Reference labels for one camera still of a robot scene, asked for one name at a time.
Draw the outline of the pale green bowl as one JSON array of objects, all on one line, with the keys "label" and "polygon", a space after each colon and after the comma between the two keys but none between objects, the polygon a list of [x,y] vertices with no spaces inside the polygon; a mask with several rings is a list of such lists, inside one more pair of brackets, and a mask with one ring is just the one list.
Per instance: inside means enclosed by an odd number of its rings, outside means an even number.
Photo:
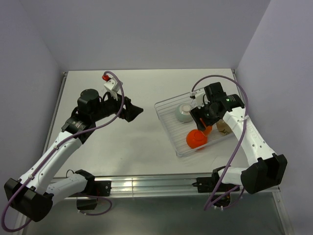
[{"label": "pale green bowl", "polygon": [[175,117],[181,122],[191,122],[193,120],[190,114],[191,109],[192,106],[190,104],[182,103],[177,106],[175,110]]}]

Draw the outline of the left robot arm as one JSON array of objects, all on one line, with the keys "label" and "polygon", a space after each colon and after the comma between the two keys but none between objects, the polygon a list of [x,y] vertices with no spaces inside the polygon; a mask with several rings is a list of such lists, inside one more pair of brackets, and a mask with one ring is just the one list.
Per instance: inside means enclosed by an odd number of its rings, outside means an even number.
[{"label": "left robot arm", "polygon": [[114,115],[115,118],[133,121],[143,108],[131,103],[120,94],[113,97],[106,92],[103,97],[95,89],[81,92],[71,117],[65,122],[57,139],[28,172],[19,179],[10,178],[4,185],[9,205],[39,222],[51,208],[68,196],[81,193],[93,195],[95,177],[84,170],[51,184],[51,180],[66,160],[80,148],[95,131],[96,122]]}]

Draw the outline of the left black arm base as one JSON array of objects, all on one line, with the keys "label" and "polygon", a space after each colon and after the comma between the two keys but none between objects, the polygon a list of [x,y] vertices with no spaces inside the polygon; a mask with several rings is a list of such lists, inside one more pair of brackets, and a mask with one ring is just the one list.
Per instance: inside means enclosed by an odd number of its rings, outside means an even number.
[{"label": "left black arm base", "polygon": [[80,211],[92,211],[106,202],[105,197],[111,192],[111,181],[95,181],[91,189],[84,190],[76,195],[78,197],[86,197],[86,199],[77,199],[76,208]]}]

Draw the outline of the cream bowl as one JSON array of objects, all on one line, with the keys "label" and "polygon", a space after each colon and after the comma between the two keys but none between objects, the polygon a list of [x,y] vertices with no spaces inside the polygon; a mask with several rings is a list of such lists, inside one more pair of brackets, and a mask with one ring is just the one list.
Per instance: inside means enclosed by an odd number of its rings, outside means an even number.
[{"label": "cream bowl", "polygon": [[227,136],[229,134],[232,133],[231,128],[227,125],[227,123],[220,119],[217,123],[216,123],[217,129],[219,131],[219,133],[223,136]]}]

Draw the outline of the white bowl orange outside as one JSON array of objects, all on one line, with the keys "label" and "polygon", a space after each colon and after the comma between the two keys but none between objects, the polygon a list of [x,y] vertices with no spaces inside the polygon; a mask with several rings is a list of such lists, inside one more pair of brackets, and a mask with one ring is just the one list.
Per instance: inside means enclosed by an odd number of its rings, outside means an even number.
[{"label": "white bowl orange outside", "polygon": [[202,118],[200,118],[200,121],[203,124],[203,126],[205,127],[205,130],[202,132],[207,137],[212,132],[213,126],[206,125]]}]

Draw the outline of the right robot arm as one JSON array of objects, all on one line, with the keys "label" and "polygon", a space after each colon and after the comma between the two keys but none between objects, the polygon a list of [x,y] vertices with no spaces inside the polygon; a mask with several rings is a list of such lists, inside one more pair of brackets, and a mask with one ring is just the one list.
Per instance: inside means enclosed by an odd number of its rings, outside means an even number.
[{"label": "right robot arm", "polygon": [[231,184],[254,194],[281,184],[288,161],[283,154],[276,154],[260,135],[247,114],[247,103],[237,94],[227,95],[219,82],[204,87],[204,92],[208,102],[190,112],[197,129],[205,131],[223,120],[236,136],[248,162],[247,168],[229,165],[215,169],[212,187],[221,191]]}]

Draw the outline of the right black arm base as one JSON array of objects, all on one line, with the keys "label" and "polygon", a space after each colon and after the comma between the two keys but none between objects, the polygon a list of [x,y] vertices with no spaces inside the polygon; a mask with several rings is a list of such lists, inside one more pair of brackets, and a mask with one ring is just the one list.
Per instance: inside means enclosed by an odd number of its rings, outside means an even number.
[{"label": "right black arm base", "polygon": [[[196,187],[198,190],[198,193],[212,193],[213,189],[215,188],[218,180],[219,175],[217,171],[214,171],[211,176],[209,177],[198,177],[196,178],[196,182],[192,184],[193,187]],[[227,192],[230,189],[234,188],[234,184],[224,184],[221,183],[220,186],[217,189],[217,192]],[[231,196],[230,194],[227,194],[222,199],[220,199],[218,202],[214,203],[214,206],[217,207],[226,207],[229,206],[231,203]]]}]

